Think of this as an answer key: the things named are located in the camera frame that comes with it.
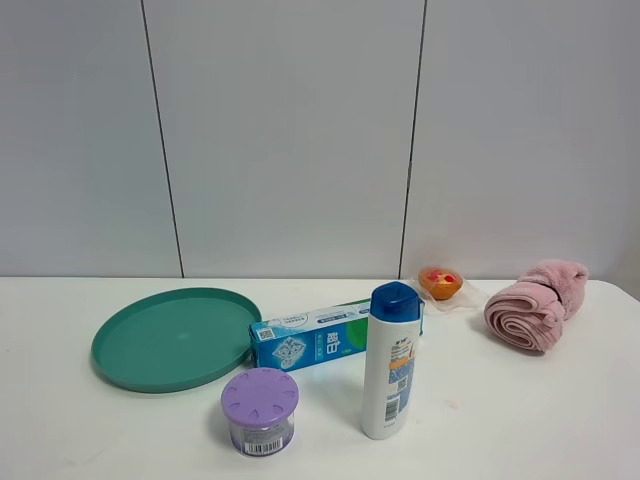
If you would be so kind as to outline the white blue-capped shampoo bottle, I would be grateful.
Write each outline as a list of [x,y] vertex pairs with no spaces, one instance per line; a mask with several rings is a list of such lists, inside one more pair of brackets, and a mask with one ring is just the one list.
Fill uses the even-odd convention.
[[361,428],[373,440],[398,433],[407,418],[422,326],[423,302],[394,281],[371,295]]

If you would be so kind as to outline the purple lidded air freshener jar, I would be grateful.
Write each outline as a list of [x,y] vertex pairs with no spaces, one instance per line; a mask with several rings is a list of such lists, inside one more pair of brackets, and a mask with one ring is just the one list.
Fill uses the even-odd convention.
[[224,387],[220,402],[231,443],[239,453],[270,456],[293,439],[299,389],[287,373],[273,368],[239,373]]

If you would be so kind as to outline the green round plastic tray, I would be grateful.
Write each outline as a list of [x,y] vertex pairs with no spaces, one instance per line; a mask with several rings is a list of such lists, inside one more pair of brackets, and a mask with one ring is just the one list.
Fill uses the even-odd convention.
[[234,291],[193,287],[157,293],[112,315],[96,332],[91,363],[120,388],[173,393],[215,381],[250,355],[259,308]]

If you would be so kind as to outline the rolled pink towel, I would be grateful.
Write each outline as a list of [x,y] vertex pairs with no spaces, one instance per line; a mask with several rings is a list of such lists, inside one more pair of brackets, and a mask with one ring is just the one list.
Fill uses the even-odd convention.
[[488,329],[521,350],[545,353],[581,308],[588,269],[577,262],[545,260],[493,295],[484,308]]

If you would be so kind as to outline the orange soap in clear wrapper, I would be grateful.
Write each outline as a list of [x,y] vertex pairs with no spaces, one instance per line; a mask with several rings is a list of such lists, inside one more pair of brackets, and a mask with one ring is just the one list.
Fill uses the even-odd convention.
[[423,267],[409,284],[424,301],[424,312],[429,315],[480,309],[488,300],[486,293],[448,267]]

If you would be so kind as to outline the blue green toothpaste box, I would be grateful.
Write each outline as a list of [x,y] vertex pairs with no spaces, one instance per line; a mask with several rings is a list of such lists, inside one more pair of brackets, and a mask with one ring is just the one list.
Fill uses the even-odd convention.
[[255,366],[290,372],[365,351],[369,308],[363,299],[252,324]]

